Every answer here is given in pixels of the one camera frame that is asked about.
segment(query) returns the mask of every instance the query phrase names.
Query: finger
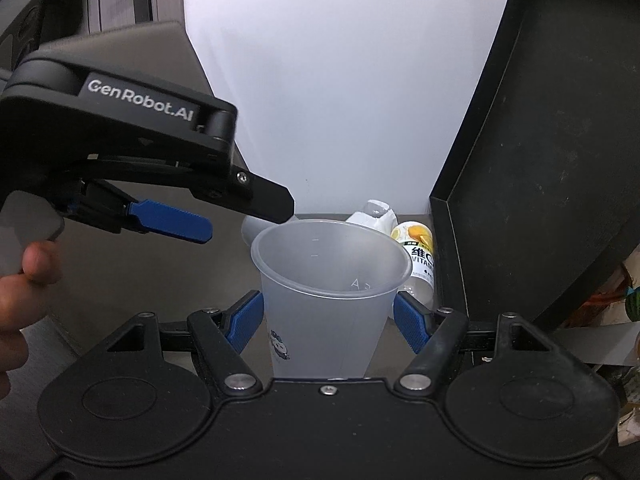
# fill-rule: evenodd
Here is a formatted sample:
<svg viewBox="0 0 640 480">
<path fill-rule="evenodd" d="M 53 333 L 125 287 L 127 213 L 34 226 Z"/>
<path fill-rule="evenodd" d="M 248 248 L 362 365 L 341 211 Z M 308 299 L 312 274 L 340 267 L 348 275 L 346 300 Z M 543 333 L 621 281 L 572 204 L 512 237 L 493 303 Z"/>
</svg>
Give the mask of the finger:
<svg viewBox="0 0 640 480">
<path fill-rule="evenodd" d="M 53 242 L 34 242 L 24 251 L 22 270 L 36 283 L 50 285 L 62 276 L 58 246 Z"/>
<path fill-rule="evenodd" d="M 0 334 L 0 370 L 20 368 L 29 357 L 27 341 L 20 332 Z"/>
<path fill-rule="evenodd" d="M 11 384 L 9 383 L 9 376 L 4 372 L 0 373 L 0 399 L 4 399 L 9 395 L 10 389 Z"/>
<path fill-rule="evenodd" d="M 46 287 L 24 274 L 0 279 L 0 332 L 16 332 L 46 314 Z"/>
</svg>

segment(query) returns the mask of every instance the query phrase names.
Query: green object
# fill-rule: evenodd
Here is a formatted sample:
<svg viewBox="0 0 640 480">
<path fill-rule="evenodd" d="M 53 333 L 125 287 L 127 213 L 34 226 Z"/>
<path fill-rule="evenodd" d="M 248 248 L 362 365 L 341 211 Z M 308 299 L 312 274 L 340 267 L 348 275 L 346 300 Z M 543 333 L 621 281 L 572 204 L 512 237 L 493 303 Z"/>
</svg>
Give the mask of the green object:
<svg viewBox="0 0 640 480">
<path fill-rule="evenodd" d="M 631 321 L 640 321 L 640 287 L 630 290 L 625 298 L 626 315 Z"/>
</svg>

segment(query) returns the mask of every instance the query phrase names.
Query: translucent cup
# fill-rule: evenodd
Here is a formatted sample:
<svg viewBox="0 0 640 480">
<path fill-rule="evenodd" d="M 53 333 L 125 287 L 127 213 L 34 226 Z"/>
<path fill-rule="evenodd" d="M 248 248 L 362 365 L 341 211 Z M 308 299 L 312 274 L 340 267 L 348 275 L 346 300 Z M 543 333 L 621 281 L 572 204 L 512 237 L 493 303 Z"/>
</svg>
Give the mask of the translucent cup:
<svg viewBox="0 0 640 480">
<path fill-rule="evenodd" d="M 262 278 L 274 376 L 362 377 L 411 275 L 402 245 L 346 222 L 299 220 L 261 232 L 251 256 Z"/>
</svg>

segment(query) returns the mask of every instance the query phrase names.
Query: white wall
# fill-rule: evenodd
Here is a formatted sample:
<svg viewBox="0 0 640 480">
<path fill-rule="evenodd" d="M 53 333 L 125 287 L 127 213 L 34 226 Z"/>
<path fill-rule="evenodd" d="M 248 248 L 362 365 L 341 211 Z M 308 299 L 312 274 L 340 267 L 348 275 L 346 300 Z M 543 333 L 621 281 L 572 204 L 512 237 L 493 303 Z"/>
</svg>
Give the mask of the white wall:
<svg viewBox="0 0 640 480">
<path fill-rule="evenodd" d="M 248 167 L 297 213 L 421 214 L 506 0 L 184 0 Z"/>
</svg>

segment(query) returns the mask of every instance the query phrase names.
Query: metal screw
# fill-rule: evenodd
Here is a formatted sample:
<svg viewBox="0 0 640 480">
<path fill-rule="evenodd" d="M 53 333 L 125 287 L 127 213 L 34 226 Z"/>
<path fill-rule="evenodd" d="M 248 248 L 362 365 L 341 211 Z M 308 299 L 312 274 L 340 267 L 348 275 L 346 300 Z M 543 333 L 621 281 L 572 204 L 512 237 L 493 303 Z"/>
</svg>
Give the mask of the metal screw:
<svg viewBox="0 0 640 480">
<path fill-rule="evenodd" d="M 335 395 L 338 393 L 338 387 L 326 384 L 325 386 L 320 386 L 320 393 L 323 395 Z"/>
<path fill-rule="evenodd" d="M 231 374 L 225 379 L 225 384 L 232 390 L 248 390 L 256 383 L 255 377 L 249 374 Z"/>
<path fill-rule="evenodd" d="M 407 390 L 419 392 L 431 386 L 431 379 L 422 374 L 408 374 L 400 379 L 400 384 Z"/>
</svg>

